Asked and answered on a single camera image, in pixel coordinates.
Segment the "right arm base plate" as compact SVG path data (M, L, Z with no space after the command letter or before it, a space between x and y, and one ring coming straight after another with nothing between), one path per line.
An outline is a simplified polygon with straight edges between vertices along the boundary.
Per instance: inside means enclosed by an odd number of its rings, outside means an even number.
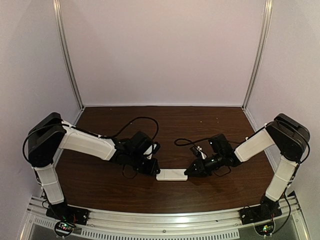
M266 203L257 206L247 205L238 212L243 225L271 220L274 217L282 215L279 205L276 205L275 208L271 209Z

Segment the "white remote control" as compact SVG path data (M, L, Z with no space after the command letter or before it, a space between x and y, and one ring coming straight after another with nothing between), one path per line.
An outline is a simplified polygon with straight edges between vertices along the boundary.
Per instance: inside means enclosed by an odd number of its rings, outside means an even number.
M162 168L155 178L159 182L185 182L188 180L185 171L184 168Z

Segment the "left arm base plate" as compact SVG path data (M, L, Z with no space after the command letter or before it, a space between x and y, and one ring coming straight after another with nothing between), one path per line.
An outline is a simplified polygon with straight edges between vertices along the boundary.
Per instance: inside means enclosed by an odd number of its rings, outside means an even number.
M72 225L85 226L88 221L89 210L69 205L56 204L51 205L45 215Z

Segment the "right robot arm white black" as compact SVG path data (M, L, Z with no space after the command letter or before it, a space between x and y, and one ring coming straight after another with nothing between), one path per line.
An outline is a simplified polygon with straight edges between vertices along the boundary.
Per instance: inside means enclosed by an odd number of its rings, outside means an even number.
M213 155L203 157L201 150L196 149L196 159L184 175L207 177L221 167L235 168L262 152L277 149L280 159L259 203L260 214L269 218L275 214L280 198L294 180L299 166L308 157L310 138L310 131L305 126L280 113L236 147L232 147L222 133L208 138Z

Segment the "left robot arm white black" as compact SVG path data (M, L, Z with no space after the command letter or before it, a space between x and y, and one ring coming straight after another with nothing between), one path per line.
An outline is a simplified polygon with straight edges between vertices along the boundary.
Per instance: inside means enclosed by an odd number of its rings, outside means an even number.
M49 208L63 217L68 214L68 204L54 167L57 150L75 151L130 166L137 173L154 177L161 172L158 160L153 157L160 147L142 131L131 138L118 139L117 134L107 136L80 129L52 112L29 131L22 144L22 155L35 171Z

